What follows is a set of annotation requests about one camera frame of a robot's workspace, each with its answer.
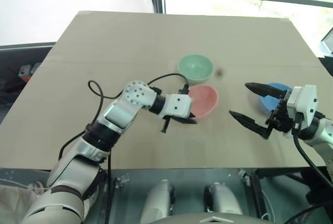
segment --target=wooden table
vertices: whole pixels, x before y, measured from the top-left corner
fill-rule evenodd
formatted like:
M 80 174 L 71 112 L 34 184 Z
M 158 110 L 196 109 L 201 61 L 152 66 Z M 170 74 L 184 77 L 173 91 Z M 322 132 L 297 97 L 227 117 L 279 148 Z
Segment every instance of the wooden table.
M 317 85 L 318 110 L 333 116 L 332 78 L 289 20 L 82 11 L 0 125 L 0 167 L 51 169 L 60 147 L 97 110 L 99 97 L 89 91 L 88 80 L 116 95 L 132 80 L 175 71 L 178 60 L 190 53 L 209 57 L 223 70 L 207 81 L 219 92 L 217 108 L 198 125 L 172 121 L 166 134 L 160 132 L 163 121 L 140 111 L 112 150 L 113 169 L 307 165 L 282 133 L 273 131 L 264 140 L 228 113 L 264 124 L 258 96 L 244 83 L 281 82 Z M 172 77 L 156 82 L 163 93 L 182 85 Z M 316 164 L 324 164 L 312 148 L 302 146 Z

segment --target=pink bowl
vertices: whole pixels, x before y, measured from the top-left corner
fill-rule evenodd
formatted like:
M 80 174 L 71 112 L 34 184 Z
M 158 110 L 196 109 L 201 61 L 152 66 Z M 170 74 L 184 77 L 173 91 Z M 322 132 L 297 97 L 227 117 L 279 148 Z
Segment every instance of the pink bowl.
M 191 112 L 194 120 L 206 117 L 216 107 L 219 101 L 217 90 L 207 84 L 199 84 L 189 88 L 188 95 L 192 98 Z

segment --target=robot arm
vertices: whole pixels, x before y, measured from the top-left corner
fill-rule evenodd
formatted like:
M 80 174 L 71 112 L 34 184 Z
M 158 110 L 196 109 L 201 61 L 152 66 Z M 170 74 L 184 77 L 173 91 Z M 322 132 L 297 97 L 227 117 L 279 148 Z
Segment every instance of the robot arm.
M 280 99 L 278 106 L 266 120 L 268 127 L 262 127 L 253 119 L 237 112 L 230 111 L 230 114 L 244 127 L 265 139 L 268 139 L 273 129 L 283 133 L 298 129 L 297 136 L 318 152 L 333 181 L 333 121 L 316 111 L 316 86 L 297 86 L 291 91 L 282 91 L 260 83 L 246 83 L 245 86 L 260 96 L 270 95 Z M 297 116 L 301 116 L 300 123 L 296 121 Z
M 143 108 L 158 118 L 190 116 L 191 98 L 187 94 L 160 95 L 143 81 L 129 83 L 121 96 L 85 128 L 51 171 L 49 190 L 28 210 L 23 224 L 83 222 L 84 205 L 101 180 L 99 166 L 108 157 L 118 138 Z

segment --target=plastic bowl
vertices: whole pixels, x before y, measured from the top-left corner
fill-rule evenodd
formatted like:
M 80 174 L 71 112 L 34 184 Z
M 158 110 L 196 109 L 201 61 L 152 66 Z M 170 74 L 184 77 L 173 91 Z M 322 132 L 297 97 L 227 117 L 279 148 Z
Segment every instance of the plastic bowl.
M 189 83 L 197 84 L 207 81 L 212 76 L 214 64 L 205 56 L 190 54 L 178 62 L 178 70 Z
M 207 84 L 191 86 L 188 95 L 192 98 L 191 112 L 195 115 L 194 120 L 206 118 L 219 101 L 217 90 Z
M 277 89 L 280 89 L 280 90 L 291 90 L 292 88 L 285 85 L 285 84 L 282 84 L 282 83 L 275 83 L 275 82 L 272 82 L 272 83 L 268 83 L 268 85 L 272 86 L 272 87 L 275 87 Z M 272 111 L 272 110 L 275 110 L 276 106 L 279 104 L 279 99 L 277 98 L 274 98 L 274 97 L 271 97 L 271 96 L 259 96 L 259 107 L 260 107 L 260 110 L 265 114 L 265 115 L 269 115 L 269 113 Z

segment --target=cable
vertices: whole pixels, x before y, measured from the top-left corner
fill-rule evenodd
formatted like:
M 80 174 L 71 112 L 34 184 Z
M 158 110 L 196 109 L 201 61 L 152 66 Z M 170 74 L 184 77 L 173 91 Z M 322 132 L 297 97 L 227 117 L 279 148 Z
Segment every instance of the cable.
M 305 214 L 307 214 L 308 212 L 313 211 L 313 210 L 315 210 L 315 209 L 317 209 L 317 208 L 325 207 L 325 206 L 330 205 L 330 204 L 332 204 L 332 201 L 324 202 L 324 203 L 320 203 L 320 204 L 314 205 L 314 206 L 312 206 L 312 207 L 309 207 L 309 208 L 307 208 L 307 209 L 305 209 L 305 210 L 299 212 L 298 214 L 292 216 L 291 218 L 289 218 L 284 224 L 290 224 L 290 223 L 292 223 L 294 220 L 296 220 L 297 218 L 299 218 L 300 216 L 305 215 Z
M 295 143 L 298 152 L 300 152 L 304 160 L 310 165 L 310 167 L 315 171 L 315 173 L 323 180 L 323 182 L 328 187 L 333 188 L 332 182 L 330 182 L 328 178 L 319 170 L 319 168 L 316 165 L 314 165 L 314 163 L 310 160 L 305 151 L 302 149 L 300 142 L 298 140 L 298 136 L 296 134 L 293 135 L 293 142 Z
M 332 182 L 318 169 L 318 167 L 311 161 L 311 159 L 307 156 L 305 151 L 302 149 L 298 135 L 301 131 L 301 124 L 303 121 L 303 114 L 297 113 L 295 117 L 295 121 L 291 130 L 293 142 L 298 150 L 298 152 L 303 156 L 304 160 L 309 164 L 309 166 L 315 171 L 315 173 L 323 180 L 323 182 L 329 187 L 333 188 Z
M 65 148 L 72 142 L 74 141 L 76 138 L 79 138 L 81 135 L 84 134 L 84 131 L 78 133 L 76 136 L 74 136 L 73 138 L 71 138 L 68 142 L 66 142 L 60 149 L 59 151 L 59 156 L 58 156 L 58 160 L 60 160 L 62 158 L 63 155 L 63 151 L 65 150 Z
M 5 182 L 13 183 L 13 184 L 16 184 L 16 185 L 18 185 L 18 186 L 21 186 L 21 187 L 23 187 L 23 188 L 26 188 L 26 189 L 38 189 L 38 190 L 43 189 L 43 190 L 48 190 L 48 188 L 34 188 L 34 187 L 30 187 L 30 186 L 28 186 L 28 185 L 21 184 L 21 183 L 19 183 L 19 182 L 17 182 L 17 181 L 12 181 L 12 180 L 7 180 L 7 179 L 0 179 L 0 181 L 5 181 Z
M 273 217 L 273 222 L 275 223 L 275 214 L 274 214 L 272 203 L 271 203 L 269 197 L 267 196 L 267 194 L 263 190 L 261 190 L 261 192 L 262 192 L 263 196 L 266 198 L 268 205 L 270 206 L 272 217 Z M 261 219 L 263 219 L 266 215 L 270 216 L 269 213 L 266 213 L 261 217 Z
M 97 94 L 97 93 L 93 90 L 93 88 L 91 87 L 91 83 L 93 83 L 93 84 L 95 84 L 95 85 L 97 86 L 97 88 L 98 88 L 98 90 L 99 90 L 99 94 Z M 101 109 L 102 109 L 102 106 L 103 106 L 103 102 L 104 102 L 104 98 L 105 98 L 105 96 L 104 96 L 104 94 L 103 94 L 103 90 L 102 90 L 102 88 L 100 87 L 100 85 L 98 84 L 98 82 L 96 82 L 96 81 L 94 81 L 94 80 L 90 80 L 90 81 L 88 81 L 88 87 L 90 88 L 91 91 L 93 91 L 94 94 L 97 94 L 97 95 L 100 96 L 100 101 L 99 101 L 99 105 L 98 105 L 97 112 L 96 112 L 96 114 L 95 114 L 95 116 L 94 116 L 94 118 L 93 118 L 93 120 L 92 120 L 92 122 L 91 122 L 91 123 L 94 123 L 94 122 L 96 121 L 97 117 L 98 117 L 99 114 L 100 114 L 100 111 L 101 111 Z M 61 149 L 60 149 L 60 151 L 59 151 L 59 157 L 58 157 L 58 160 L 60 160 L 60 159 L 62 158 L 63 151 L 65 150 L 65 148 L 66 148 L 70 143 L 72 143 L 76 138 L 80 137 L 80 136 L 83 135 L 83 134 L 84 134 L 84 131 L 78 133 L 76 136 L 74 136 L 73 138 L 71 138 L 68 142 L 66 142 L 66 143 L 61 147 Z
M 99 94 L 98 94 L 98 93 L 97 93 L 97 92 L 91 87 L 90 82 L 94 82 L 96 85 L 97 85 L 98 83 L 95 82 L 95 81 L 93 81 L 93 80 L 91 80 L 91 81 L 88 82 L 88 87 L 89 87 L 89 89 L 91 90 L 91 92 L 93 92 L 95 95 L 98 95 L 98 96 L 103 95 L 103 93 L 101 93 L 101 90 L 99 90 Z M 123 93 L 123 91 L 120 91 L 120 92 L 118 93 L 118 95 L 116 95 L 116 96 L 114 96 L 114 97 L 103 95 L 103 98 L 106 98 L 106 99 L 117 99 L 117 98 L 121 95 L 121 93 Z
M 170 76 L 179 76 L 179 77 L 182 77 L 182 78 L 184 78 L 184 80 L 186 81 L 186 84 L 188 85 L 188 80 L 187 80 L 187 78 L 186 78 L 184 75 L 179 74 L 179 73 L 165 74 L 165 75 L 163 75 L 163 76 L 160 76 L 160 77 L 157 77 L 157 78 L 151 80 L 150 82 L 147 83 L 147 85 L 151 85 L 153 82 L 156 82 L 157 80 L 160 80 L 160 79 L 165 78 L 165 77 L 170 77 Z
M 92 124 L 97 120 L 97 117 L 99 116 L 99 114 L 100 114 L 100 111 L 101 111 L 101 109 L 102 109 L 102 106 L 103 106 L 103 102 L 104 102 L 104 94 L 103 94 L 103 90 L 102 90 L 102 88 L 99 86 L 99 84 L 98 84 L 98 82 L 96 82 L 96 81 L 94 81 L 94 80 L 90 80 L 90 81 L 88 81 L 88 87 L 90 88 L 90 90 L 92 90 L 92 87 L 91 87 L 91 83 L 93 83 L 93 84 L 95 84 L 96 86 L 97 86 L 97 88 L 98 88 L 98 90 L 99 90 L 99 93 L 100 93 L 100 101 L 99 101 L 99 105 L 98 105 L 98 109 L 97 109 L 97 112 L 96 112 L 96 114 L 95 114 L 95 116 L 94 116 L 94 119 L 92 120 Z

